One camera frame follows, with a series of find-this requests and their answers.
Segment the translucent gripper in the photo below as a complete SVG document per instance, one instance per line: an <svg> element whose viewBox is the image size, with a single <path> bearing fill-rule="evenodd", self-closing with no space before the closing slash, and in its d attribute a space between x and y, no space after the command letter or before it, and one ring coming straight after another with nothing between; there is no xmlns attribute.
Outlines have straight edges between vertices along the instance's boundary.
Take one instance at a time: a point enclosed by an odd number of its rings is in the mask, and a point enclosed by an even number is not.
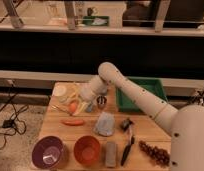
<svg viewBox="0 0 204 171"><path fill-rule="evenodd" d="M87 108L88 104L89 104L89 102L86 102L81 98L80 87L76 83L68 86L68 92L66 94L66 97L67 97L67 99L64 102L64 104L66 105L67 111L69 111L69 104L71 102L76 101L78 103L77 110L74 113L72 113L73 116L79 115L80 113L84 112L85 109Z"/></svg>

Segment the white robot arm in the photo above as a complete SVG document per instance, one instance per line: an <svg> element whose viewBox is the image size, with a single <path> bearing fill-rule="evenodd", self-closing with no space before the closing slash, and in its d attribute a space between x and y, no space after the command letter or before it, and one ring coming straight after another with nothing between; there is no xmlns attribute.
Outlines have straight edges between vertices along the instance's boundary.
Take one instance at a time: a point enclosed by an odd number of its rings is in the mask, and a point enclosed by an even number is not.
<svg viewBox="0 0 204 171"><path fill-rule="evenodd" d="M98 74L78 88L83 109L109 84L119 88L171 137L169 171L204 171L204 106L177 109L129 80L114 64L103 62Z"/></svg>

